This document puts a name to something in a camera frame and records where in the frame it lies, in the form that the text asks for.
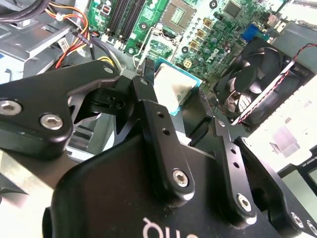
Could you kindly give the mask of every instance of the screw hole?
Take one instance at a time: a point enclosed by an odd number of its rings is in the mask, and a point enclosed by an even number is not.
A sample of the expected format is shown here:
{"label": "screw hole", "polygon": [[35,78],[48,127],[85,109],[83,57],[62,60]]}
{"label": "screw hole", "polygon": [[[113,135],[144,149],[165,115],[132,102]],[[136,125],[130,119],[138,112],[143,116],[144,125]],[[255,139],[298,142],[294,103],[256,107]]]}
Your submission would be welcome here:
{"label": "screw hole", "polygon": [[246,201],[246,200],[242,200],[242,203],[245,205],[245,206],[248,206],[249,203]]}
{"label": "screw hole", "polygon": [[238,165],[237,162],[234,162],[233,165],[234,165],[236,168],[240,168],[240,166]]}
{"label": "screw hole", "polygon": [[111,68],[104,67],[104,70],[105,70],[107,73],[113,73],[113,70],[112,70]]}
{"label": "screw hole", "polygon": [[163,114],[163,113],[158,112],[158,116],[159,116],[160,118],[164,118],[164,114]]}
{"label": "screw hole", "polygon": [[169,130],[167,130],[167,129],[165,129],[165,128],[163,128],[163,133],[164,133],[165,135],[170,135]]}
{"label": "screw hole", "polygon": [[125,105],[125,103],[123,101],[120,101],[120,102],[117,102],[116,107],[117,107],[117,109],[121,109],[124,107],[124,105]]}

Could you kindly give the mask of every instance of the black metal arm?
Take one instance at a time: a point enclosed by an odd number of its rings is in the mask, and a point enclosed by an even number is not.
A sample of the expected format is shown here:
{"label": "black metal arm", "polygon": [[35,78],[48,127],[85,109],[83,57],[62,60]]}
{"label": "black metal arm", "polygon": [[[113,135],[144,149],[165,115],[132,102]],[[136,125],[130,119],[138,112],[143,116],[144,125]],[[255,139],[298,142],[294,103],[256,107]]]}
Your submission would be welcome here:
{"label": "black metal arm", "polygon": [[[302,232],[317,237],[307,222],[317,227],[311,216],[273,171],[248,148],[231,142],[199,91],[183,114],[197,116],[189,135],[192,146],[207,140],[209,151],[180,144],[167,109],[157,103],[151,67],[144,71],[145,77],[129,80],[93,61],[0,85],[2,159],[27,164],[55,188],[44,217],[47,237],[49,226],[57,238],[273,238]],[[115,146],[69,164],[63,151],[73,124],[99,113],[116,115]],[[267,187],[274,185],[267,192],[273,210],[260,206],[253,194],[246,160],[267,178]],[[73,168],[65,175],[42,176],[61,167]]]}

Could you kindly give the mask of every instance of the green circuit board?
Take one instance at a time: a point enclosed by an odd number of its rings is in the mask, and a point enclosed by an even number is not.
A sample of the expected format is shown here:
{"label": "green circuit board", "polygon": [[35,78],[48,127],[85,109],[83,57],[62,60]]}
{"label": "green circuit board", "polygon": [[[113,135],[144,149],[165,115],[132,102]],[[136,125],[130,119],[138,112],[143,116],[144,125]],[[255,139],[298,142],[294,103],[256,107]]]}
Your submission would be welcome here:
{"label": "green circuit board", "polygon": [[103,3],[105,3],[105,0],[101,1],[101,3],[92,0],[88,12],[88,21],[90,28],[100,33],[106,30],[106,27],[108,26],[108,23],[112,16],[112,12],[110,12],[109,16],[101,15],[101,7]]}
{"label": "green circuit board", "polygon": [[[109,1],[112,10],[109,15],[104,15],[101,8]],[[88,14],[90,27],[101,34],[107,34],[113,10],[120,1],[92,0]],[[120,24],[129,22],[129,10],[137,1],[129,0]],[[211,7],[212,1],[216,1],[215,7]],[[154,61],[162,57],[199,79],[209,81],[212,77],[221,77],[246,46],[247,42],[241,35],[247,27],[250,24],[259,28],[263,26],[261,17],[270,13],[272,1],[145,0],[130,36],[121,39],[118,33],[112,35],[112,44],[119,41],[120,50],[140,60],[140,63],[134,62],[136,66],[140,66],[145,56]],[[162,31],[156,40],[149,40],[149,31],[157,23],[163,26],[163,30],[182,40],[177,44],[174,42],[171,47],[169,42],[166,43],[168,38],[162,35]]]}
{"label": "green circuit board", "polygon": [[[241,34],[252,23],[260,24],[260,18],[268,12],[266,4],[259,4],[257,0],[235,0],[240,10],[235,18],[228,15],[224,8],[230,0],[221,0],[218,7],[211,11],[209,15],[201,15],[201,19],[209,19],[211,26],[203,24],[199,31],[204,33],[204,37],[185,38],[181,47],[188,47],[187,53],[178,52],[173,60],[177,66],[183,67],[184,60],[190,60],[190,68],[184,68],[192,75],[208,80],[212,76],[220,77],[230,66],[232,60],[240,53],[246,45],[241,39]],[[221,16],[217,19],[214,13]]]}
{"label": "green circuit board", "polygon": [[149,0],[145,3],[126,44],[125,52],[129,52],[129,50],[132,49],[133,53],[135,53],[139,50],[140,45],[143,43],[148,31],[150,30],[150,27],[159,22],[168,2],[169,0],[157,0],[157,3],[153,4],[153,2]]}

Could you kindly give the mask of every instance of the metal sheet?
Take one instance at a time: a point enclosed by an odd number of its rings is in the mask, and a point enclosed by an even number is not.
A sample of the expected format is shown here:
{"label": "metal sheet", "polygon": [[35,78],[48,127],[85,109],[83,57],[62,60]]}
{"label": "metal sheet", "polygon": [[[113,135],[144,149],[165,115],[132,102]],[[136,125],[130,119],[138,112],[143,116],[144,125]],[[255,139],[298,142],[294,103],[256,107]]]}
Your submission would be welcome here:
{"label": "metal sheet", "polygon": [[75,165],[66,153],[53,161],[40,161],[0,150],[0,173],[27,194],[36,196],[39,205],[50,206],[57,182]]}

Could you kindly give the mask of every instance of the mounting hole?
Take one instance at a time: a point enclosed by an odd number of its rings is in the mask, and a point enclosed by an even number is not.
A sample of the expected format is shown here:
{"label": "mounting hole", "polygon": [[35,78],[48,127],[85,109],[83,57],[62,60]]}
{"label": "mounting hole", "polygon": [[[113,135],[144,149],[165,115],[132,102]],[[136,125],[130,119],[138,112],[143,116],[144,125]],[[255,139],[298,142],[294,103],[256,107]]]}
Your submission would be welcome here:
{"label": "mounting hole", "polygon": [[112,70],[111,68],[104,67],[104,70],[105,70],[107,73],[113,73],[113,70]]}
{"label": "mounting hole", "polygon": [[165,129],[165,128],[163,128],[163,133],[165,134],[165,135],[170,135],[170,132],[169,132],[169,130],[167,130],[167,129]]}
{"label": "mounting hole", "polygon": [[124,105],[125,105],[125,103],[123,101],[120,101],[120,102],[117,102],[116,107],[117,107],[117,109],[121,109],[124,107]]}
{"label": "mounting hole", "polygon": [[158,116],[159,116],[160,118],[164,118],[164,114],[163,114],[163,113],[158,112]]}
{"label": "mounting hole", "polygon": [[238,165],[237,162],[234,162],[233,165],[234,165],[236,168],[240,168],[240,166]]}

